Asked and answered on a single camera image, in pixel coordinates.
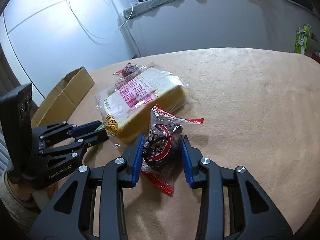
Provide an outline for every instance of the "plastic bread bag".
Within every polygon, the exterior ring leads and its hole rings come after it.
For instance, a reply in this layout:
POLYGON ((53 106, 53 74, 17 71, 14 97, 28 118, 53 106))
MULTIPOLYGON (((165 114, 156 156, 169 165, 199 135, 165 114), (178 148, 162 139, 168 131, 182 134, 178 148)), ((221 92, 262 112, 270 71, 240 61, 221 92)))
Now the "plastic bread bag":
POLYGON ((122 79, 122 78, 129 76, 130 74, 132 74, 136 71, 138 71, 139 74, 141 74, 140 70, 143 69, 144 67, 145 66, 143 66, 143 65, 137 65, 137 64, 132 64, 132 63, 128 62, 127 65, 123 69, 113 73, 113 75, 122 79))
POLYGON ((204 119, 182 119, 162 110, 151 108, 150 128, 143 146, 141 172, 164 192, 173 193, 172 171, 181 159, 184 135, 203 124, 204 119))
POLYGON ((187 101, 189 89, 178 76, 151 63, 101 91, 97 107, 110 139, 121 151, 139 133, 148 133, 150 109, 175 111, 187 101))

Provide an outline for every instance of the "human hand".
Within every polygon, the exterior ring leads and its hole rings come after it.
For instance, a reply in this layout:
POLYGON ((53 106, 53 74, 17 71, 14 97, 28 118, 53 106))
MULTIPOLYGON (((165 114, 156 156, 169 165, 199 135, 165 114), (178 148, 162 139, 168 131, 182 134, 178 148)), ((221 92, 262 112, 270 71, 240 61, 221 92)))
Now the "human hand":
MULTIPOLYGON (((24 200, 24 201, 30 200, 31 194, 36 191, 26 183, 12 184, 10 182, 10 180, 8 180, 8 181, 9 181, 9 186, 10 186, 12 192, 20 200, 24 200)), ((58 183, 56 182, 56 183, 50 185, 49 187, 46 187, 42 191, 46 192, 48 194, 48 196, 50 198, 52 198, 53 195, 58 191, 58 183)))

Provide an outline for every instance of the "white cable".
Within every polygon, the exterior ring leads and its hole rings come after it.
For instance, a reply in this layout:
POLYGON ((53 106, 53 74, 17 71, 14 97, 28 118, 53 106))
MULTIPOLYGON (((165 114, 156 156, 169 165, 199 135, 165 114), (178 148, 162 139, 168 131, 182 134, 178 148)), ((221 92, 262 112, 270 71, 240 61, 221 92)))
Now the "white cable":
POLYGON ((111 36, 113 36, 118 30, 120 30, 120 28, 124 25, 124 24, 126 24, 127 23, 127 21, 129 21, 129 19, 131 18, 131 15, 132 15, 132 13, 133 13, 133 5, 132 5, 132 3, 130 2, 130 4, 131 4, 131 14, 130 14, 130 16, 129 16, 129 18, 114 32, 114 33, 112 33, 111 35, 109 35, 109 36, 107 36, 107 37, 99 37, 99 36, 96 36, 96 35, 94 35, 93 33, 91 33, 86 27, 84 27, 84 25, 81 23, 81 21, 78 19, 78 17, 76 16, 76 14, 74 13, 74 11, 72 10, 72 8, 71 8, 71 4, 70 4, 70 0, 67 0, 67 4, 68 4, 68 6, 69 6, 69 8, 70 8, 70 10, 71 10, 71 12, 72 12, 72 14, 75 16, 75 18, 77 19, 77 21, 78 21, 78 23, 79 23, 79 25, 82 27, 82 29, 84 30, 84 32, 88 35, 88 33, 89 34, 91 34, 92 36, 94 36, 95 38, 98 38, 98 39, 108 39, 108 38, 110 38, 111 36))

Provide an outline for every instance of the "bread loaf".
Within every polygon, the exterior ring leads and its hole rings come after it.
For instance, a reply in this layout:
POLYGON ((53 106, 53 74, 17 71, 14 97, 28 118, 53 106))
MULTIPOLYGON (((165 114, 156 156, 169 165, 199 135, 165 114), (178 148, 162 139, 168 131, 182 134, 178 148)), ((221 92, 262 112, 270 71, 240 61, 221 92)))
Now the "bread loaf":
POLYGON ((183 105, 186 94, 180 79, 168 72, 149 68, 128 83, 116 83, 117 91, 103 101, 105 127, 124 143, 148 128, 150 110, 159 105, 171 111, 183 105))

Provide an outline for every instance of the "table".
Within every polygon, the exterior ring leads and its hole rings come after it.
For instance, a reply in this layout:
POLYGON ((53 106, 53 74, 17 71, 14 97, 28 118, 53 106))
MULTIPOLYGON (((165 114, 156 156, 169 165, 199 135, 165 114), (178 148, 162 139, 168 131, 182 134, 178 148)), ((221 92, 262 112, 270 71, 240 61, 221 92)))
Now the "table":
MULTIPOLYGON (((189 135, 191 145, 220 166, 245 166, 296 232, 320 197, 319 65, 299 54, 237 48, 182 51, 131 62, 154 62, 190 84, 194 98, 176 115, 204 117, 203 127, 189 135)), ((96 84, 69 123, 101 120, 95 94, 115 82, 113 72, 125 64, 91 73, 96 84)), ((107 141, 98 153, 89 152, 84 163, 103 166, 119 155, 107 141)), ((130 240, 195 238, 201 190, 189 188, 182 169, 174 180, 173 196, 143 175, 135 189, 124 189, 130 240)))

